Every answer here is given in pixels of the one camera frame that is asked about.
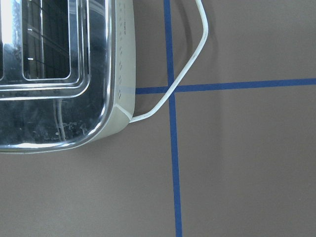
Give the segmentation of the chrome and white toaster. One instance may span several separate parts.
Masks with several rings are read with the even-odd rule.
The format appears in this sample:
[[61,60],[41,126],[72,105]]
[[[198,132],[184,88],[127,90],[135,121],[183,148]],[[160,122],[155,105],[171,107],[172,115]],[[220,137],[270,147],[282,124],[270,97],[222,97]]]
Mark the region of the chrome and white toaster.
[[1,1],[1,152],[66,150],[118,133],[135,90],[132,1]]

